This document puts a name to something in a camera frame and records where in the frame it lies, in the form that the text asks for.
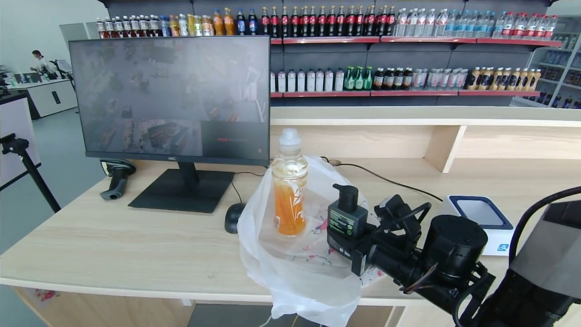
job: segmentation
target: pump dispenser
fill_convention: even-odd
[[[359,190],[351,185],[333,184],[339,190],[339,199],[329,205],[328,226],[344,238],[361,237],[367,223],[368,211],[357,205]]]

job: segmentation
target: barcode scanner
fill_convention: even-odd
[[[137,171],[137,167],[130,161],[115,159],[101,159],[101,167],[105,175],[111,177],[109,189],[100,193],[103,200],[116,200],[122,197],[127,186],[127,178]]]

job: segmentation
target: white plastic bag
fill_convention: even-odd
[[[361,287],[383,274],[369,269],[351,273],[351,263],[327,244],[327,208],[339,198],[334,183],[351,185],[319,157],[307,157],[309,172],[303,202],[305,231],[280,235],[274,227],[275,204],[269,168],[238,221],[240,256],[248,276],[272,294],[272,317],[297,313],[329,327],[344,327],[361,297]],[[359,193],[358,204],[368,209]],[[370,212],[368,222],[379,224]]]

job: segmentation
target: green bottle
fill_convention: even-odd
[[[365,80],[363,81],[363,89],[371,90],[371,85],[373,84],[373,77],[371,70],[373,67],[367,66],[367,71],[365,72]]]
[[[363,90],[363,66],[357,67],[357,74],[355,74],[355,90]]]
[[[345,90],[351,91],[355,86],[355,78],[353,77],[353,66],[347,67],[347,78],[345,78]]]

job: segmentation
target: monitor screen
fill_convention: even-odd
[[[70,42],[87,156],[268,165],[270,39]]]

